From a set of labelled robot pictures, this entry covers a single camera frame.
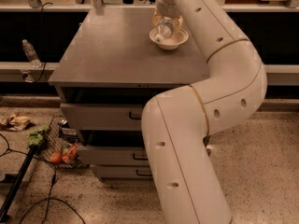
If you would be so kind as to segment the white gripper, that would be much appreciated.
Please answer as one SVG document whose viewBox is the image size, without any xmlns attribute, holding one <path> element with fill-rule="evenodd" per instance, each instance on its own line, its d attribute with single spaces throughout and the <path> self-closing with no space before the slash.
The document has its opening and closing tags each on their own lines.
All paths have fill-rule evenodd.
<svg viewBox="0 0 299 224">
<path fill-rule="evenodd" d="M 173 35 L 176 35 L 181 29 L 183 18 L 180 16 L 178 6 L 174 0 L 156 0 L 155 6 L 156 10 L 152 16 L 152 26 L 156 27 L 162 16 L 173 18 Z"/>
</svg>

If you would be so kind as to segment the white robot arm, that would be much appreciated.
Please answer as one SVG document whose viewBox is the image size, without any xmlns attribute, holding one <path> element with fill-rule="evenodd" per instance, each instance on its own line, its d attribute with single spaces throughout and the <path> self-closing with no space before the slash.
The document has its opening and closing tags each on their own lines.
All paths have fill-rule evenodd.
<svg viewBox="0 0 299 224">
<path fill-rule="evenodd" d="M 143 140 L 165 223 L 232 224 L 204 139 L 259 108 L 267 89 L 263 62 L 215 0 L 156 0 L 156 7 L 183 17 L 210 71 L 208 79 L 160 93 L 143 109 Z"/>
</svg>

